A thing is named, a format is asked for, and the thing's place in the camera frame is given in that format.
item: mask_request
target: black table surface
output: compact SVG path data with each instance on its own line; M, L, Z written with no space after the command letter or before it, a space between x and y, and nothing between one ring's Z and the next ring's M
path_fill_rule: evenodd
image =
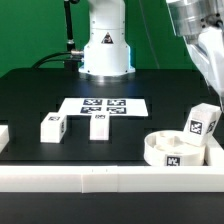
M90 117L69 116L60 144L40 143L40 123L67 97L145 99L148 117L111 117L110 140L89 141ZM190 70L137 70L136 78L98 85L63 69L16 69L0 79L0 124L10 143L0 165L147 165L144 138L183 130L190 109L219 105ZM215 131L222 145L223 115ZM1 223L223 223L223 193L0 193Z

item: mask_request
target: black logo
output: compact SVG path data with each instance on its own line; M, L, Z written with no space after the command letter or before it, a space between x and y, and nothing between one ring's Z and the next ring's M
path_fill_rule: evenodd
M106 36L104 37L104 39L101 43L102 44L113 44L114 43L109 32L106 34Z
M127 114L127 109L125 107L107 107L107 111L110 114Z
M167 156L166 165L167 166L180 166L180 157Z
M212 131L213 131L213 129L214 129L214 127L215 127L215 124L216 124L216 121L213 121L213 122L209 125L207 134L208 134L209 132L212 132Z
M191 120L190 123L190 132L201 135L202 133L202 123L198 121Z
M85 99L83 105L87 106L98 106L102 105L103 100L98 100L98 99Z
M108 100L108 106L126 106L126 100Z
M106 115L96 115L95 118L103 120L106 118Z
M61 133L63 134L64 131L65 131L65 123L62 122L62 124L61 124Z
M58 121L60 117L49 117L49 121Z
M82 107L81 114L92 114L94 111L101 111L101 107Z

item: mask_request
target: white paper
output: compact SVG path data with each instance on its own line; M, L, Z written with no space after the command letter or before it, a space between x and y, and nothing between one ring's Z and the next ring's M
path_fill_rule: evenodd
M59 113L90 116L93 111L109 111L110 116L148 116L144 99L65 98Z

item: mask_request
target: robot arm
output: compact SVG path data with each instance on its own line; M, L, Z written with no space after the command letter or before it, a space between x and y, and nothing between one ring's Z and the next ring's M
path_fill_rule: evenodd
M119 80L135 72L125 41L124 0L88 0L90 40L84 48L81 77L103 82Z
M190 57L220 97L224 112L223 0L166 0L174 32L183 36Z

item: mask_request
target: green background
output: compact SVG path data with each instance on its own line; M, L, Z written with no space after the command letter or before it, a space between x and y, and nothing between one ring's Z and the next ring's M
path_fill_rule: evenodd
M126 41L133 66L157 68L150 49L139 0L126 0ZM0 4L0 76L30 67L42 57L66 50L63 0L8 1ZM165 0L142 0L146 25L161 69L191 69L183 38L175 37ZM71 5L77 48L89 40L87 0ZM60 67L59 64L47 66Z

